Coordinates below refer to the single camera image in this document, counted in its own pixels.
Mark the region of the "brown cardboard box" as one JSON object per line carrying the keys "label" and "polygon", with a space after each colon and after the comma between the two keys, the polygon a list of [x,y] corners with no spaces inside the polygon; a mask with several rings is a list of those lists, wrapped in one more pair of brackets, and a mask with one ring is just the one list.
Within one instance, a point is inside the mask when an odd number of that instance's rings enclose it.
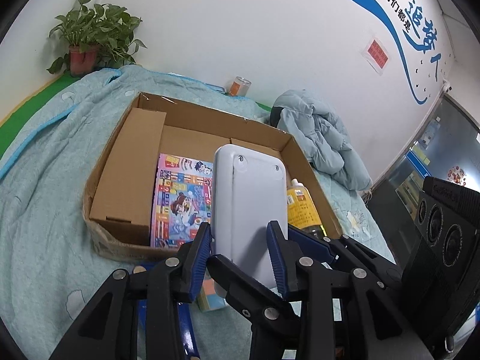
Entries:
{"label": "brown cardboard box", "polygon": [[210,162],[219,147],[230,143],[279,158],[288,179],[298,179],[310,192],[327,235],[334,239],[342,235],[337,216],[292,135],[228,112],[140,93],[120,117],[85,185],[83,217],[94,251],[128,263],[173,255],[175,249],[150,246],[160,155]]}

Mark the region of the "red wall notice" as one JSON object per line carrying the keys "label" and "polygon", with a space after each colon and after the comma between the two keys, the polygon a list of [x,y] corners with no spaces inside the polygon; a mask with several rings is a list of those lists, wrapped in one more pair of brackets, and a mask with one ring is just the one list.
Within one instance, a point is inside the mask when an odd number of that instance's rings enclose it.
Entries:
{"label": "red wall notice", "polygon": [[372,36],[364,49],[361,51],[361,55],[367,61],[367,63],[377,72],[378,75],[382,75],[386,66],[390,62],[390,56],[388,55],[385,47],[377,37]]}

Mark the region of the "yellow labelled dark jar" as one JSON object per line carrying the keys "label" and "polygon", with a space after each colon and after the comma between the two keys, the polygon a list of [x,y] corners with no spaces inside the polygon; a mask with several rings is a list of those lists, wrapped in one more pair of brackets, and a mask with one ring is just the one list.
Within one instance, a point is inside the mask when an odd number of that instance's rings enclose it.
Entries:
{"label": "yellow labelled dark jar", "polygon": [[286,191],[288,224],[321,239],[326,236],[320,216],[307,188]]}

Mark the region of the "small orange labelled jar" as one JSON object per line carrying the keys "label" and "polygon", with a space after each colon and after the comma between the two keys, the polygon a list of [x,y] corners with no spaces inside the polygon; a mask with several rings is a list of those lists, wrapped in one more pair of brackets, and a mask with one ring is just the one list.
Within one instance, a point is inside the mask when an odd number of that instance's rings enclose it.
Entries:
{"label": "small orange labelled jar", "polygon": [[229,95],[232,97],[244,97],[250,87],[250,80],[241,76],[236,76],[229,88]]}

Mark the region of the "potted green plant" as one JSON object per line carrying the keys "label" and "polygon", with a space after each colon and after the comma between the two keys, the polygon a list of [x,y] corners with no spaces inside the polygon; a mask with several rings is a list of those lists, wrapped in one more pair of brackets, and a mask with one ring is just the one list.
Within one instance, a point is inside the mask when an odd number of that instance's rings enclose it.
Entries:
{"label": "potted green plant", "polygon": [[52,75],[65,70],[83,77],[97,68],[121,68],[136,63],[134,55],[146,48],[135,36],[142,19],[126,7],[76,0],[68,13],[55,19],[58,24],[49,36],[65,43],[67,51],[47,68]]}

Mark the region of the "colourful cartoon book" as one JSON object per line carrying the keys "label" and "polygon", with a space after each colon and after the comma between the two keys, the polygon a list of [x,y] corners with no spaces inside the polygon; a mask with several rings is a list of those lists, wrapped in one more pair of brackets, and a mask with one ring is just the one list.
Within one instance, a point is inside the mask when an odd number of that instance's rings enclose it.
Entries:
{"label": "colourful cartoon book", "polygon": [[213,164],[161,154],[151,211],[151,246],[176,249],[212,218]]}

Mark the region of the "white spray bottle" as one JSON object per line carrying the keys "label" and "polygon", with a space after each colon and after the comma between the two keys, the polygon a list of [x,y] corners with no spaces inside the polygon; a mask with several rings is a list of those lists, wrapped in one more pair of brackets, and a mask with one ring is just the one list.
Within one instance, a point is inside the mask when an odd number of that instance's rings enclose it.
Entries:
{"label": "white spray bottle", "polygon": [[291,184],[289,186],[290,190],[300,190],[300,191],[302,191],[303,188],[304,188],[304,185],[301,182],[299,182],[297,179],[292,179],[291,180]]}

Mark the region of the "pastel rubiks cube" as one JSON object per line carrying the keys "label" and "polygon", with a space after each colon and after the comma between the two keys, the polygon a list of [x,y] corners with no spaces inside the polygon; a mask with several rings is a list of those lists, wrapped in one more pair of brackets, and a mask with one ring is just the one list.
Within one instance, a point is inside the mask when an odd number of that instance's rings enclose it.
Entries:
{"label": "pastel rubiks cube", "polygon": [[203,279],[196,302],[202,312],[217,311],[227,306],[224,298],[216,293],[215,282],[208,274]]}

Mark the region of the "white plastic device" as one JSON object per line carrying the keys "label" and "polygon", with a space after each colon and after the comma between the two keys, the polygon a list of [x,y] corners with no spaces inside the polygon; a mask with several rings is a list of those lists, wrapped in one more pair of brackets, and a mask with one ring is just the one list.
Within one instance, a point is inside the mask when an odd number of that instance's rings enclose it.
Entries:
{"label": "white plastic device", "polygon": [[277,221],[287,234],[287,173],[271,155],[227,144],[214,157],[211,231],[221,254],[265,287],[276,286],[266,228]]}

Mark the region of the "light blue puffer jacket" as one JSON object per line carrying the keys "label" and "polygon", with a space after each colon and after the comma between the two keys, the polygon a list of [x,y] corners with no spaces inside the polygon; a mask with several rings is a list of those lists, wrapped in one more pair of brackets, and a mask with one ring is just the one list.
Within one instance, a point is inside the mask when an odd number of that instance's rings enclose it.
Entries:
{"label": "light blue puffer jacket", "polygon": [[270,125],[289,133],[307,161],[350,191],[365,191],[372,179],[352,146],[341,118],[305,89],[289,89],[273,103]]}

